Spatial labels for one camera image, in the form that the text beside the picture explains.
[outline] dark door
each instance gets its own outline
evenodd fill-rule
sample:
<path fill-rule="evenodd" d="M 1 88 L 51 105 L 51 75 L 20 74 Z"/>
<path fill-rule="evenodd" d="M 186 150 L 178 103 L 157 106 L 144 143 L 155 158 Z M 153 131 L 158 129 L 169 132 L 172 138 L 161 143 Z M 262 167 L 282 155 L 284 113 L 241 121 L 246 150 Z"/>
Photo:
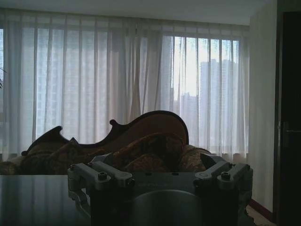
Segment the dark door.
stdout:
<path fill-rule="evenodd" d="M 301 193 L 301 12 L 283 14 L 279 55 L 280 148 L 275 164 L 279 168 L 277 200 L 278 226 L 300 223 Z"/>

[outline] metal bracket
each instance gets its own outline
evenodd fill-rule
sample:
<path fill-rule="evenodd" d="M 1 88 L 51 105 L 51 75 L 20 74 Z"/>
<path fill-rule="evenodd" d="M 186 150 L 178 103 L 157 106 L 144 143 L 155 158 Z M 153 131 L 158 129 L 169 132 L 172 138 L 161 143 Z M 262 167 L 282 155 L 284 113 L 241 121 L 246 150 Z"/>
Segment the metal bracket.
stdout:
<path fill-rule="evenodd" d="M 135 183 L 131 173 L 122 172 L 103 163 L 106 157 L 107 155 L 97 156 L 88 166 L 83 163 L 73 164 L 67 171 L 68 195 L 75 201 L 76 208 L 88 218 L 91 218 L 91 208 L 82 188 L 89 194 L 91 187 L 98 191 L 109 189 L 113 186 L 111 180 L 116 181 L 114 185 L 122 188 L 132 187 Z"/>

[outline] dark tabletop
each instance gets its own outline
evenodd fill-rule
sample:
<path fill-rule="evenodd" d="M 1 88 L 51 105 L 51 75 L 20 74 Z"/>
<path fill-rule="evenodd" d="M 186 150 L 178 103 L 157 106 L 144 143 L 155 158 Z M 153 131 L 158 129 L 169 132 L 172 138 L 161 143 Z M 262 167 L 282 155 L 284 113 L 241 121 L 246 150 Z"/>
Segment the dark tabletop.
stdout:
<path fill-rule="evenodd" d="M 89 226 L 68 197 L 67 176 L 0 176 L 0 226 Z"/>

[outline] upholstered sofa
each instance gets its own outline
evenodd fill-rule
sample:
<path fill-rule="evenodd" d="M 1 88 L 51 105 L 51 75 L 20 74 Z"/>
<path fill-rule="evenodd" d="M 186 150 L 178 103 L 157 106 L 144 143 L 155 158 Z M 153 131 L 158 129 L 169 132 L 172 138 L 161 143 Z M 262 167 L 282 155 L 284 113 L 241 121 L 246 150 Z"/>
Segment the upholstered sofa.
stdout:
<path fill-rule="evenodd" d="M 113 153 L 112 164 L 130 172 L 197 172 L 205 167 L 200 153 L 189 145 L 187 127 L 176 114 L 153 111 L 127 125 L 111 120 L 111 131 L 95 144 L 67 140 L 58 126 L 39 137 L 21 156 L 0 163 L 0 174 L 66 174 L 73 163 L 88 164 L 95 156 Z"/>

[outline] sheer curtain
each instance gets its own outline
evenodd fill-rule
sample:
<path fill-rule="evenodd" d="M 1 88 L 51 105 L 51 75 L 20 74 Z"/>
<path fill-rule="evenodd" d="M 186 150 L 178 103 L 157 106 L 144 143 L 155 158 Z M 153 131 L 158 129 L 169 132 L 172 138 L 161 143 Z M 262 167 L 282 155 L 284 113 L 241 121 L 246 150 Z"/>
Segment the sheer curtain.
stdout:
<path fill-rule="evenodd" d="M 232 159 L 248 139 L 248 27 L 2 10 L 3 158 L 62 125 L 95 143 L 109 120 L 169 110 L 190 144 Z"/>
<path fill-rule="evenodd" d="M 172 111 L 185 121 L 191 145 L 245 161 L 248 27 L 149 21 L 141 30 L 141 113 Z"/>

